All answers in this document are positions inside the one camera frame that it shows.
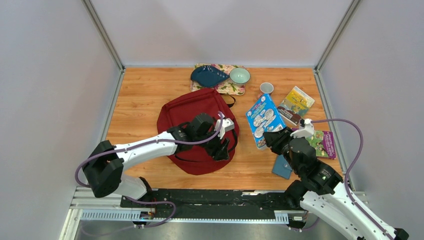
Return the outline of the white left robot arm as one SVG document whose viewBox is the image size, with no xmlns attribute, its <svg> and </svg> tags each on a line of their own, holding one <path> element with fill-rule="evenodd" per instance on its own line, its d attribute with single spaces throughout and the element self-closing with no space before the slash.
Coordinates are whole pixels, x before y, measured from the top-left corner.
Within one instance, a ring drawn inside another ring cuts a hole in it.
<svg viewBox="0 0 424 240">
<path fill-rule="evenodd" d="M 133 198 L 138 206 L 148 207 L 153 194 L 142 178 L 124 172 L 140 163 L 164 156 L 175 156 L 197 146 L 214 162 L 230 159 L 230 140 L 225 136 L 235 129 L 234 121 L 218 113 L 219 119 L 201 113 L 192 121 L 173 126 L 168 130 L 144 140 L 112 145 L 100 142 L 91 155 L 75 171 L 75 180 L 90 188 L 96 198 L 118 194 Z"/>
</svg>

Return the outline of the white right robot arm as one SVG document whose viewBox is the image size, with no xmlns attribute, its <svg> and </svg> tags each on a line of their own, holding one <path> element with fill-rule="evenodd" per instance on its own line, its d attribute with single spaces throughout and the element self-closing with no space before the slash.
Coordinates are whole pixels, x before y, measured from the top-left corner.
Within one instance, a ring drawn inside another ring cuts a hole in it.
<svg viewBox="0 0 424 240">
<path fill-rule="evenodd" d="M 319 160 L 304 138 L 295 138 L 285 127 L 263 134 L 266 146 L 288 162 L 298 176 L 285 191 L 285 203 L 293 210 L 312 212 L 349 240 L 407 240 L 410 235 L 373 213 L 350 189 L 342 176 Z"/>
</svg>

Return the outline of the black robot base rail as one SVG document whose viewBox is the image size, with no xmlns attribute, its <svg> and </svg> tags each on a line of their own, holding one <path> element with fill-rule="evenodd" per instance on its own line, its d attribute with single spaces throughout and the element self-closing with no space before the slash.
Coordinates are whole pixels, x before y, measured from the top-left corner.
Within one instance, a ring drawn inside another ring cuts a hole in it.
<svg viewBox="0 0 424 240">
<path fill-rule="evenodd" d="M 122 208 L 147 208 L 154 220 L 250 222 L 305 226 L 308 212 L 288 203 L 283 190 L 166 189 L 148 191 L 139 203 L 121 198 Z"/>
</svg>

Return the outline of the red student backpack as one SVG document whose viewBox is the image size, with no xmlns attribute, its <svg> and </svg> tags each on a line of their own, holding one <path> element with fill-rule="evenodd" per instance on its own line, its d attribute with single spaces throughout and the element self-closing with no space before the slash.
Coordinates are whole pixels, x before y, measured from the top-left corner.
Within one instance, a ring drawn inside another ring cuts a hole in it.
<svg viewBox="0 0 424 240">
<path fill-rule="evenodd" d="M 227 104 L 221 94 L 211 88 L 190 92 L 166 103 L 161 108 L 156 123 L 159 134 L 172 128 L 178 128 L 182 131 L 192 128 L 193 120 L 201 114 L 207 114 L 206 119 L 215 124 L 220 118 L 219 111 L 234 123 L 234 128 L 224 135 L 224 143 L 228 143 L 224 159 L 216 160 L 214 154 L 217 150 L 206 143 L 202 146 L 184 145 L 178 147 L 176 153 L 168 158 L 180 169 L 191 175 L 209 174 L 225 167 L 234 157 L 240 131 L 236 118 L 231 111 L 232 106 L 233 104 Z"/>
</svg>

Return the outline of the blue treehouse book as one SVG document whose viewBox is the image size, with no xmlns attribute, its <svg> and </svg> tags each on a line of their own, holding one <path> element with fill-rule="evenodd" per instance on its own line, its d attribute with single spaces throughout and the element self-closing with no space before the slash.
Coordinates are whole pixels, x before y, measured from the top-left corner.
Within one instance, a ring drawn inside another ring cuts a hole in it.
<svg viewBox="0 0 424 240">
<path fill-rule="evenodd" d="M 274 101 L 268 93 L 264 93 L 245 113 L 250 131 L 258 149 L 266 148 L 265 132 L 278 132 L 287 125 L 280 115 Z"/>
</svg>

